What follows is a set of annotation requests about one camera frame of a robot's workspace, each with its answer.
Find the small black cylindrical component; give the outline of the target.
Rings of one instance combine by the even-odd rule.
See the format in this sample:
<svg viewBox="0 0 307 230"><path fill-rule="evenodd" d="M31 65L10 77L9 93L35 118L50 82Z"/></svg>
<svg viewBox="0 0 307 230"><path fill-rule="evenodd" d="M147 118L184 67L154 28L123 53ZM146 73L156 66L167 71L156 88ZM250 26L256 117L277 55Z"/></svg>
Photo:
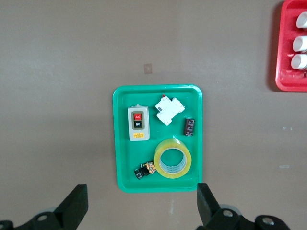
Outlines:
<svg viewBox="0 0 307 230"><path fill-rule="evenodd" d="M138 169L134 170L134 174L135 174L136 178L138 180L140 180L143 177L148 176L150 173L149 173L149 170L147 169L147 167L144 164L141 164Z"/></svg>

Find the yellow packing tape roll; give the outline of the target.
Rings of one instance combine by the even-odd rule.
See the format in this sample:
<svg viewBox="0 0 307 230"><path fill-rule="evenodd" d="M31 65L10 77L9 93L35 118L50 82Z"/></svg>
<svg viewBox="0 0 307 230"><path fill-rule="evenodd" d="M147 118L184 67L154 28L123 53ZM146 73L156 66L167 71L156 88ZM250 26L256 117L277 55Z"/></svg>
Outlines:
<svg viewBox="0 0 307 230"><path fill-rule="evenodd" d="M162 161L162 155L168 150L177 150L182 154L182 160L179 164L169 166ZM190 151L182 141L176 138L170 138L160 142L155 149L153 161L156 171L163 177L169 179L177 179L184 176L188 173L192 165Z"/></svg>

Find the small orange patterned component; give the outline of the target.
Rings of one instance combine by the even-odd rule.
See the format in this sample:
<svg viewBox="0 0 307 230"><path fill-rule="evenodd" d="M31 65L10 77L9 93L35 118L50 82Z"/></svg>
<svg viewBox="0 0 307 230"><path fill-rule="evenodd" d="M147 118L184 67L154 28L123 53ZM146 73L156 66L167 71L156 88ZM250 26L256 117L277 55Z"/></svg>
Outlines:
<svg viewBox="0 0 307 230"><path fill-rule="evenodd" d="M154 174L156 172L156 168L153 161L148 161L145 163L145 168L147 169L149 174Z"/></svg>

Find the grey on-off switch box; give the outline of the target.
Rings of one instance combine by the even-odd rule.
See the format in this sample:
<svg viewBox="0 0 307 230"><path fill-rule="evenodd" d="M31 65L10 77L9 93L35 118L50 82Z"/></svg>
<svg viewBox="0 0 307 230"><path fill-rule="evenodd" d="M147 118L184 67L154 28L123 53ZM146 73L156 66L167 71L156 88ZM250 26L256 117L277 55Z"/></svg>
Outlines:
<svg viewBox="0 0 307 230"><path fill-rule="evenodd" d="M130 141L147 141L150 139L148 106L128 107L128 130Z"/></svg>

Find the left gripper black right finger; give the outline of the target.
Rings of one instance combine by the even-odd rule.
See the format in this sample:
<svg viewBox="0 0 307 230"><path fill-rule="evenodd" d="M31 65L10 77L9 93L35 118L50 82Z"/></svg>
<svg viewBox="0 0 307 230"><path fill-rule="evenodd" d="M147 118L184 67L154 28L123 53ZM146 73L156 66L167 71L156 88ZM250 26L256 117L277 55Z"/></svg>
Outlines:
<svg viewBox="0 0 307 230"><path fill-rule="evenodd" d="M222 208L206 183L197 185L197 207L202 225L196 230L290 230L275 216L259 215L252 222L229 207Z"/></svg>

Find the white brass pipe fitting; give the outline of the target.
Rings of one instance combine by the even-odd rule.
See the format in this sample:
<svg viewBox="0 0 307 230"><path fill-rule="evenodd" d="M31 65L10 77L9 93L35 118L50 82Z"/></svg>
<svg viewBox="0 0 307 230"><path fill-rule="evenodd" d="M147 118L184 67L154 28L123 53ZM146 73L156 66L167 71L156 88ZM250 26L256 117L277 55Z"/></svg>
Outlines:
<svg viewBox="0 0 307 230"><path fill-rule="evenodd" d="M300 13L296 20L296 27L298 29L307 29L307 11Z"/></svg>
<svg viewBox="0 0 307 230"><path fill-rule="evenodd" d="M307 69L307 54L296 54L291 60L292 69Z"/></svg>
<svg viewBox="0 0 307 230"><path fill-rule="evenodd" d="M296 37L293 41L292 48L295 52L307 52L307 35Z"/></svg>

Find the white circuit breaker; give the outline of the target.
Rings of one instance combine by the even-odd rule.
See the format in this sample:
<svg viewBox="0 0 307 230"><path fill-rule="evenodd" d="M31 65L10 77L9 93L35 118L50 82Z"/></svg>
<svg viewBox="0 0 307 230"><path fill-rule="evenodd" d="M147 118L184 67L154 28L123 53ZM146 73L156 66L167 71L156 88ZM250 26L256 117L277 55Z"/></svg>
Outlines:
<svg viewBox="0 0 307 230"><path fill-rule="evenodd" d="M185 110L184 105L177 99L169 99L166 95L163 95L161 100L155 105L158 110L156 114L157 118L166 126L168 126L172 119L179 113Z"/></svg>

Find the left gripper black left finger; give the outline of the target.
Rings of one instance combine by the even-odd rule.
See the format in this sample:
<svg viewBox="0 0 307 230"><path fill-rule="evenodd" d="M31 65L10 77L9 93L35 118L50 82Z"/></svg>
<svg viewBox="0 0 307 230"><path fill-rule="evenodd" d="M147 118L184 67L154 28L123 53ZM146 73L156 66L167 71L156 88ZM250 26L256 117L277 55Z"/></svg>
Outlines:
<svg viewBox="0 0 307 230"><path fill-rule="evenodd" d="M77 230L88 211L88 188L77 185L52 212L37 214L18 227L10 220L0 220L0 230Z"/></svg>

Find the green plastic tray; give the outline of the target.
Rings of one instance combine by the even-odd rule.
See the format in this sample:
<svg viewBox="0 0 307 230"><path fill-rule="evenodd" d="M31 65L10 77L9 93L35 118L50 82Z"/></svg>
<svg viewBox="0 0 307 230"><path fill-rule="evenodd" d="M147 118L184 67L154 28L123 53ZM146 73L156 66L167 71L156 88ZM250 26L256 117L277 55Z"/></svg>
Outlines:
<svg viewBox="0 0 307 230"><path fill-rule="evenodd" d="M166 95L177 98L185 107L166 126L156 116L155 105ZM130 141L128 130L128 107L148 106L150 139ZM127 193L193 191L202 181L203 173L203 100L201 89L193 84L121 86L113 93L114 137L119 188ZM185 118L195 120L193 136L185 136ZM141 164L154 161L157 145L163 140L176 138L191 153L192 165L184 176L177 179L163 177L157 171L138 180L134 170ZM169 166L180 163L182 154L168 150L162 161Z"/></svg>

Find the red tray holding fittings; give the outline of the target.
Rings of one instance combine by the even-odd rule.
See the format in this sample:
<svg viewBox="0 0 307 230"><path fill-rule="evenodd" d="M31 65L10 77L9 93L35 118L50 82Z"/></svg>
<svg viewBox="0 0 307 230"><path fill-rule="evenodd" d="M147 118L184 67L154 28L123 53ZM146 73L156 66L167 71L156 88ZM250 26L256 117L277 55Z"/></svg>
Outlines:
<svg viewBox="0 0 307 230"><path fill-rule="evenodd" d="M281 8L275 83L285 92L307 92L307 70L291 67L296 52L292 48L298 36L307 35L307 28L300 29L296 21L302 12L307 12L307 0L285 0Z"/></svg>

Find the black cylindrical capacitor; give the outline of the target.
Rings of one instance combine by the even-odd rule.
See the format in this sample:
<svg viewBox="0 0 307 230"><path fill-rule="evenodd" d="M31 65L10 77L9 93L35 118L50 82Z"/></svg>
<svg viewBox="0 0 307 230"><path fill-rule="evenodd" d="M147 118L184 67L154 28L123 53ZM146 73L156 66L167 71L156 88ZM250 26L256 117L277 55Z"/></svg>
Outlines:
<svg viewBox="0 0 307 230"><path fill-rule="evenodd" d="M185 118L183 134L185 136L193 136L194 125L195 125L195 120L194 119L192 119L192 118Z"/></svg>

